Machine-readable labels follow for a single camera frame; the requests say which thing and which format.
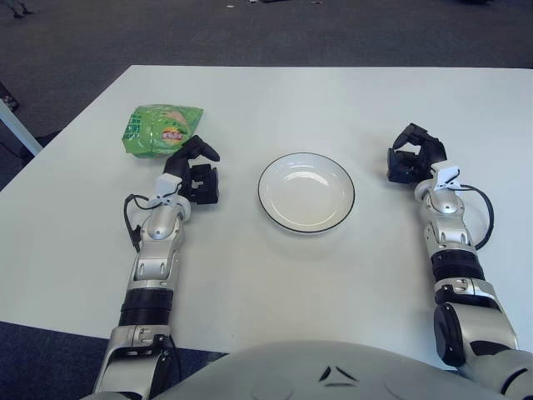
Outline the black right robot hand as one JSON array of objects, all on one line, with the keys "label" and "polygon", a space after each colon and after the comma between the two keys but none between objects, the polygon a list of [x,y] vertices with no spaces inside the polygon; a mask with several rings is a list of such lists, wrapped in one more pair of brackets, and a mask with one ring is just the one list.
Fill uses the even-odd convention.
[{"label": "black right robot hand", "polygon": [[432,164],[446,160],[443,143],[410,123],[388,148],[387,178],[394,183],[420,183],[432,178]]}]

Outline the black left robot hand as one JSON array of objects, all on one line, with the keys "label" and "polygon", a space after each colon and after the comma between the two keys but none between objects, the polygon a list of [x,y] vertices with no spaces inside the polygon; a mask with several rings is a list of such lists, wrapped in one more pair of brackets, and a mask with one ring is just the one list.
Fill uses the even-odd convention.
[{"label": "black left robot hand", "polygon": [[220,161],[217,151],[198,135],[194,135],[167,159],[163,172],[182,180],[177,193],[189,202],[216,204],[219,199],[217,169],[209,163],[193,166],[189,163],[200,156],[213,162]]}]

